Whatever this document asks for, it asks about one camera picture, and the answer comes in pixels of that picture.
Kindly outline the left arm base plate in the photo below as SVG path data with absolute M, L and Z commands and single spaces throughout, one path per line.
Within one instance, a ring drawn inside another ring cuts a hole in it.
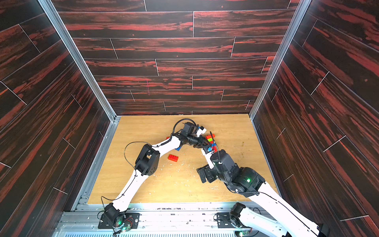
M 120 213 L 115 217 L 108 217 L 105 213 L 101 215 L 98 229 L 129 231 L 137 229 L 140 221 L 140 213 Z

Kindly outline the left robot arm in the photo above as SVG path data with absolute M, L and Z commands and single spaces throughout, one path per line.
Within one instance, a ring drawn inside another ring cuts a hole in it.
M 167 139 L 155 145 L 145 143 L 133 166 L 129 181 L 120 194 L 104 207 L 99 228 L 120 230 L 127 224 L 132 225 L 127 220 L 126 211 L 145 180 L 156 172 L 160 157 L 172 150 L 179 150 L 184 145 L 206 152 L 211 151 L 210 142 L 203 136 L 206 131 L 206 128 L 196 124 L 192 119 L 181 119 L 175 123 Z

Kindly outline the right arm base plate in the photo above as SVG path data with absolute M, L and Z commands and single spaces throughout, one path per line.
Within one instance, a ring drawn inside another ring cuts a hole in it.
M 214 221 L 219 229 L 235 228 L 235 229 L 250 229 L 251 227 L 244 226 L 234 217 L 230 217 L 229 212 L 217 212 L 213 216 Z

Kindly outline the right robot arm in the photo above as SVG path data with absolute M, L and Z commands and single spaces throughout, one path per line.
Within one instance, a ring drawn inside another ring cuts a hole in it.
M 249 167 L 239 167 L 225 150 L 203 148 L 207 165 L 197 169 L 202 183 L 222 181 L 226 188 L 262 207 L 267 218 L 237 202 L 229 213 L 229 222 L 236 228 L 250 227 L 269 237 L 327 237 L 330 228 L 317 224 L 287 203 L 265 179 Z

